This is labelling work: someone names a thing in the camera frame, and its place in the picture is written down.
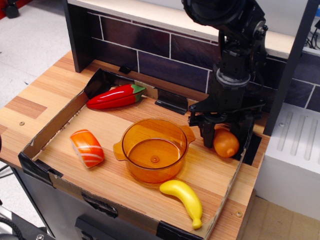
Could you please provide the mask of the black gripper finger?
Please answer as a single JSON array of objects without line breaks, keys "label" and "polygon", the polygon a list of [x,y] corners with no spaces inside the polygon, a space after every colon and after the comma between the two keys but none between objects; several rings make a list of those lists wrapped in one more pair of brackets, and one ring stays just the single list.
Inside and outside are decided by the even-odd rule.
[{"label": "black gripper finger", "polygon": [[239,149],[234,155],[235,157],[241,157],[244,150],[248,149],[253,132],[254,121],[253,116],[245,116],[243,119],[231,123],[230,132],[236,136],[239,142]]},{"label": "black gripper finger", "polygon": [[215,124],[213,122],[204,120],[201,125],[201,136],[203,138],[203,144],[207,148],[213,147]]}]

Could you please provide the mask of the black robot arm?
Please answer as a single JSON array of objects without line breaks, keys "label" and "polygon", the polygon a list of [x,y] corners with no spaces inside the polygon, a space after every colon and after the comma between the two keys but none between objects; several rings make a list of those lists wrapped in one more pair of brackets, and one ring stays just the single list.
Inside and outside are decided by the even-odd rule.
[{"label": "black robot arm", "polygon": [[265,100],[248,84],[264,80],[265,14],[254,0],[185,0],[186,14],[197,24],[218,30],[220,59],[214,64],[206,99],[189,107],[190,126],[198,126],[205,147],[212,148],[216,125],[230,124],[240,146],[247,148],[254,121],[262,115]]}]

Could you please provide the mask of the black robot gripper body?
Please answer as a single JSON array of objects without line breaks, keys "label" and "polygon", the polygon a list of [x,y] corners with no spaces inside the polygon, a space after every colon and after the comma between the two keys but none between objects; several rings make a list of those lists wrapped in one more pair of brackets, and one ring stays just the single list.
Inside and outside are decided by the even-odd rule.
[{"label": "black robot gripper body", "polygon": [[231,123],[239,119],[245,112],[253,112],[254,115],[259,116],[266,101],[246,92],[250,79],[250,74],[237,79],[217,71],[213,76],[209,96],[188,107],[189,126],[203,128],[205,123]]}]

